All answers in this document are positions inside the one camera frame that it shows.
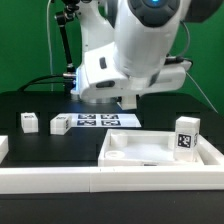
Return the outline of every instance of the table surface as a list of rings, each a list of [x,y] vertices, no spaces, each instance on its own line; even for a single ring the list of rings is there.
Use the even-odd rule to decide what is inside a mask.
[[[223,116],[188,95],[146,95],[136,111],[74,102],[57,92],[7,92],[0,94],[0,105],[0,135],[9,136],[10,150],[1,167],[96,166],[107,129],[72,128],[65,136],[51,136],[49,121],[58,113],[135,113],[143,130],[154,131],[174,131],[180,116],[197,117],[200,134],[224,152]],[[40,133],[22,132],[22,112],[37,113]],[[223,204],[223,191],[0,195],[0,219],[3,224],[223,223]]]

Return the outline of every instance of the white robot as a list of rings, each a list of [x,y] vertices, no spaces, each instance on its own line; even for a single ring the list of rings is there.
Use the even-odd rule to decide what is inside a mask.
[[[192,62],[168,56],[178,27],[182,21],[204,21],[222,2],[77,0],[83,52],[71,93],[85,101],[122,97],[121,107],[131,109],[136,95],[179,89]]]

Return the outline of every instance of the black and white pattern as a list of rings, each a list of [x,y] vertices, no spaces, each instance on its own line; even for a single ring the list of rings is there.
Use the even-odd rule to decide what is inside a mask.
[[[94,120],[96,119],[96,115],[95,114],[79,114],[78,119]]]
[[[102,126],[121,126],[121,122],[120,121],[101,121]]]
[[[191,147],[191,136],[190,135],[178,135],[178,146],[183,148]]]
[[[57,117],[56,119],[57,119],[57,120],[66,120],[67,117]]]
[[[102,120],[106,120],[106,119],[117,120],[117,119],[119,119],[117,114],[101,114],[100,117],[101,117]]]
[[[26,116],[24,116],[25,118],[34,118],[34,116],[33,115],[26,115]]]
[[[198,144],[198,133],[194,136],[194,146]]]
[[[77,126],[96,126],[96,121],[79,120]]]

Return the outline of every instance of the green wall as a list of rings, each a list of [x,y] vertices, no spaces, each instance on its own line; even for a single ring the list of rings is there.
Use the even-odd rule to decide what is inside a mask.
[[[0,92],[16,90],[33,78],[49,75],[49,56],[46,32],[48,0],[1,0],[0,7]],[[65,71],[65,59],[55,12],[61,11],[60,0],[51,6],[51,34],[54,73]],[[224,6],[203,24],[189,24],[191,47],[187,57],[193,59],[190,74],[200,84],[218,111],[224,114]],[[76,66],[81,62],[81,36],[78,22],[68,24],[72,56]],[[172,52],[180,52],[185,43],[180,28]],[[50,90],[50,87],[30,89]],[[204,98],[187,79],[179,92]]]

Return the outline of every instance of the white cube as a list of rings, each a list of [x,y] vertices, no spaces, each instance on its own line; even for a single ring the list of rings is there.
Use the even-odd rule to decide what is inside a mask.
[[[59,114],[51,120],[51,134],[64,135],[70,128],[72,117],[69,114]]]
[[[3,161],[9,151],[8,137],[0,136],[0,163]]]
[[[200,119],[180,117],[176,121],[174,158],[193,162],[197,150]]]
[[[21,125],[24,133],[38,132],[38,119],[35,113],[22,113]]]

